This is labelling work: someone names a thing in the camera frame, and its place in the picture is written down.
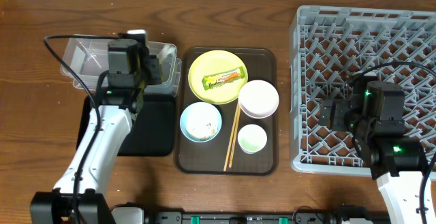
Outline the green orange snack wrapper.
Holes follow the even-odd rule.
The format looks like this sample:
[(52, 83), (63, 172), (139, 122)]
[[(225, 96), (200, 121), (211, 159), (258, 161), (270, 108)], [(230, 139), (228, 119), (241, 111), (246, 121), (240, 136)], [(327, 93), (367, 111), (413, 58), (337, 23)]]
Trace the green orange snack wrapper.
[(221, 72), (209, 76), (204, 76), (202, 79), (202, 86), (205, 91), (220, 87), (224, 84), (231, 83), (235, 80), (245, 78), (246, 71), (244, 67), (240, 66), (230, 71)]

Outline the rice food scraps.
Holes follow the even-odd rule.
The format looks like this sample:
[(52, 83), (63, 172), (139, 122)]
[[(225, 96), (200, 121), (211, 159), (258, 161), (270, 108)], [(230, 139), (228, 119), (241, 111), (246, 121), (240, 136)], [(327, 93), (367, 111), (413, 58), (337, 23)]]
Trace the rice food scraps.
[(187, 114), (186, 130), (191, 138), (206, 141), (218, 132), (216, 113), (205, 108), (192, 109)]

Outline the light blue bowl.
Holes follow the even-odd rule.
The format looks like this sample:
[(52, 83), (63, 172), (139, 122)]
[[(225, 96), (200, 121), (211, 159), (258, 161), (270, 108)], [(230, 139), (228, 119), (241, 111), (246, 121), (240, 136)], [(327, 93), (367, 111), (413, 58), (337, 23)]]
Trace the light blue bowl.
[(195, 103), (193, 103), (193, 104), (191, 104), (191, 105), (189, 105), (189, 106), (187, 106), (184, 110), (183, 110), (183, 112), (182, 112), (182, 114), (181, 114), (181, 117), (180, 117), (180, 128), (181, 128), (181, 131), (182, 131), (182, 134), (188, 139), (188, 140), (191, 140), (192, 142), (196, 142), (196, 143), (203, 143), (203, 142), (207, 142), (207, 141), (210, 141), (210, 140), (212, 140), (215, 136), (213, 136), (211, 139), (209, 139), (209, 140), (206, 140), (206, 141), (197, 141), (197, 140), (194, 140), (193, 138), (191, 138), (190, 136), (189, 136), (189, 134), (187, 133), (187, 130), (186, 130), (186, 123), (187, 123), (187, 114), (188, 114), (188, 112), (190, 111), (190, 110), (192, 110), (192, 109), (197, 109), (197, 108), (205, 108), (206, 110), (211, 110), (211, 111), (213, 111), (213, 112), (215, 112), (216, 113), (216, 116), (217, 116), (217, 120), (218, 120), (218, 132), (217, 132), (217, 134), (220, 132), (220, 130), (221, 130), (221, 126), (222, 126), (222, 117), (221, 117), (221, 113), (220, 113), (220, 111), (218, 111), (218, 109), (214, 106), (214, 105), (212, 105), (212, 104), (210, 104), (210, 103), (206, 103), (206, 102), (195, 102)]

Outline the white green cup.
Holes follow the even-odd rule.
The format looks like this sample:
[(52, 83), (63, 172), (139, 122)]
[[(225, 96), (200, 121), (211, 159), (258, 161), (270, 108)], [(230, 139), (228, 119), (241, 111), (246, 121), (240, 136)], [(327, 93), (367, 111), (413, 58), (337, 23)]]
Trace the white green cup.
[(267, 134), (259, 125), (249, 124), (240, 129), (237, 140), (244, 153), (254, 154), (265, 147)]

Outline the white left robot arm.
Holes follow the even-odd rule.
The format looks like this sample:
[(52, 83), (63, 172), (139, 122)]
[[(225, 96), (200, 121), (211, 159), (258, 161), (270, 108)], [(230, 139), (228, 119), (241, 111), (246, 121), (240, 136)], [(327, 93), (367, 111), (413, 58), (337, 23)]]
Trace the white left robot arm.
[(148, 85), (161, 84), (159, 58), (149, 52), (146, 33), (109, 37), (108, 70), (88, 92), (91, 111), (80, 145), (50, 192), (30, 204), (33, 223), (141, 223), (138, 207), (111, 210), (106, 189), (119, 149), (130, 134)]

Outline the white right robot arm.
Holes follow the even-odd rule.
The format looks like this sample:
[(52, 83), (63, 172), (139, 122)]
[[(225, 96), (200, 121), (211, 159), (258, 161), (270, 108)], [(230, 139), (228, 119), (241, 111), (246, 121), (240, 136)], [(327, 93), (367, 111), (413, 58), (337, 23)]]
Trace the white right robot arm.
[(349, 99), (326, 99), (319, 125), (349, 132), (369, 166), (391, 223), (434, 223), (429, 165), (421, 142), (405, 136), (405, 94), (391, 82), (357, 81)]

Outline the clear plastic waste bin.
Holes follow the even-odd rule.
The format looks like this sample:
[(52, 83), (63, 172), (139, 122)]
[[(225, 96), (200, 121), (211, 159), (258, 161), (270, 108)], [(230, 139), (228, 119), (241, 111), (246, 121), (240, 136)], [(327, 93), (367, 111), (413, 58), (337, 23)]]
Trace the clear plastic waste bin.
[[(94, 91), (99, 75), (108, 69), (109, 39), (71, 38), (67, 43), (63, 60)], [(161, 61), (162, 83), (148, 86), (145, 93), (176, 96), (181, 78), (182, 61), (176, 57), (174, 44), (148, 42), (151, 54), (165, 56)]]

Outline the black waste tray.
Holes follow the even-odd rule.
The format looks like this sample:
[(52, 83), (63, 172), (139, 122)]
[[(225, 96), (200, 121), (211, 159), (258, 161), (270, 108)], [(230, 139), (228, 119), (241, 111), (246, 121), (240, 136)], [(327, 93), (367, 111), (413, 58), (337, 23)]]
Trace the black waste tray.
[(165, 157), (172, 152), (175, 133), (175, 98), (145, 93), (133, 127), (123, 140), (119, 156)]

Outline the grey dishwasher rack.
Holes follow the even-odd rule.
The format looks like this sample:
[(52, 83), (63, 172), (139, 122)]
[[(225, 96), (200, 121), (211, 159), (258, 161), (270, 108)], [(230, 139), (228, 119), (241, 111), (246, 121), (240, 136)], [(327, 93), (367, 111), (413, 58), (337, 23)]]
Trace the grey dishwasher rack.
[[(435, 155), (435, 13), (304, 5), (290, 25), (290, 165), (300, 173), (369, 176), (339, 108), (371, 96), (366, 80), (398, 84), (405, 135)], [(364, 72), (366, 80), (358, 73)]]

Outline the yellow plate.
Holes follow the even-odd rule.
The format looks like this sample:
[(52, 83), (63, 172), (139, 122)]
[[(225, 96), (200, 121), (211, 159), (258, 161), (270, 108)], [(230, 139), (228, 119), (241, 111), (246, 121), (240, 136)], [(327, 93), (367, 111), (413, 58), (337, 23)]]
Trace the yellow plate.
[(226, 50), (210, 50), (193, 61), (187, 79), (198, 99), (223, 105), (238, 98), (248, 77), (247, 67), (240, 57)]

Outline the pink shallow bowl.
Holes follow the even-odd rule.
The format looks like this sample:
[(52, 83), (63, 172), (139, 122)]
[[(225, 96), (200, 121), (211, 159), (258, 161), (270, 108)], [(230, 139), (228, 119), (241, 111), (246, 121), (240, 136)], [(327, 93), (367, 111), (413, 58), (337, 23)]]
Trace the pink shallow bowl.
[(264, 80), (252, 80), (239, 92), (241, 110), (249, 117), (262, 119), (271, 116), (279, 106), (276, 88)]

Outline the wooden chopstick right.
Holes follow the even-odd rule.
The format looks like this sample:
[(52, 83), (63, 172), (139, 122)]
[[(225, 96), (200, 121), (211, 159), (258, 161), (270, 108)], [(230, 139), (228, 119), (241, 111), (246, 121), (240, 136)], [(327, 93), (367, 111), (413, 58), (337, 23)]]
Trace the wooden chopstick right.
[(240, 108), (240, 104), (238, 103), (236, 106), (236, 114), (234, 117), (234, 124), (232, 128), (232, 137), (230, 139), (231, 144), (230, 144), (230, 154), (228, 159), (228, 168), (231, 168), (233, 165), (234, 151), (236, 148), (236, 136), (238, 133), (238, 125), (240, 120), (240, 112), (241, 112), (241, 108)]

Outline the wooden chopstick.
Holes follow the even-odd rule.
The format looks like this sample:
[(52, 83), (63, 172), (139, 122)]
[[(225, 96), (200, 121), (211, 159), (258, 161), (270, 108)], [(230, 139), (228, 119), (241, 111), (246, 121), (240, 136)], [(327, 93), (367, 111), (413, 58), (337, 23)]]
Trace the wooden chopstick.
[(231, 130), (231, 134), (230, 134), (228, 150), (227, 150), (227, 154), (226, 154), (226, 158), (225, 158), (225, 163), (224, 163), (224, 167), (223, 167), (223, 170), (225, 172), (231, 166), (230, 161), (232, 159), (233, 152), (234, 152), (234, 143), (235, 143), (235, 140), (236, 140), (236, 134), (237, 134), (236, 131), (237, 131), (237, 127), (238, 127), (239, 116), (240, 116), (240, 104), (237, 103), (236, 104), (235, 114), (234, 114), (234, 120), (233, 120), (233, 123), (232, 123), (232, 130)]
[(231, 144), (230, 144), (230, 154), (228, 159), (228, 168), (231, 168), (233, 165), (234, 151), (236, 148), (236, 136), (238, 133), (238, 125), (240, 120), (240, 112), (241, 112), (241, 108), (240, 108), (240, 104), (238, 103), (236, 106), (236, 114), (234, 117), (234, 124), (232, 128), (232, 137), (230, 139)]

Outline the wooden chopstick left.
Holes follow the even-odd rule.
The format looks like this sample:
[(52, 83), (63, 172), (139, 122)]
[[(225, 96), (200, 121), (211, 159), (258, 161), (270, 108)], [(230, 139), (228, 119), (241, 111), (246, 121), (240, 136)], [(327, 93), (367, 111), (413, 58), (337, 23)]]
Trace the wooden chopstick left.
[(230, 134), (228, 150), (227, 150), (227, 154), (226, 154), (226, 158), (225, 158), (225, 163), (224, 163), (224, 167), (223, 167), (223, 170), (225, 172), (231, 166), (230, 161), (232, 159), (233, 152), (234, 152), (234, 143), (235, 143), (235, 140), (236, 140), (236, 134), (237, 134), (236, 131), (237, 131), (237, 127), (238, 127), (239, 116), (240, 116), (240, 104), (237, 103), (236, 104), (235, 114), (234, 114), (234, 120), (233, 120), (233, 123), (232, 123), (232, 130), (231, 130), (231, 134)]

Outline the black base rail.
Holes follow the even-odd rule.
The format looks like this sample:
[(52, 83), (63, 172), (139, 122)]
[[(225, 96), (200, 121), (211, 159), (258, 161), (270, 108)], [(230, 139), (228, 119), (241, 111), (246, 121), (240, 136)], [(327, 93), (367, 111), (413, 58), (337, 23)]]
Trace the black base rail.
[(112, 210), (116, 223), (137, 224), (389, 224), (387, 214), (372, 213), (359, 206), (339, 206), (332, 212), (300, 206), (293, 212), (152, 212), (131, 203)]

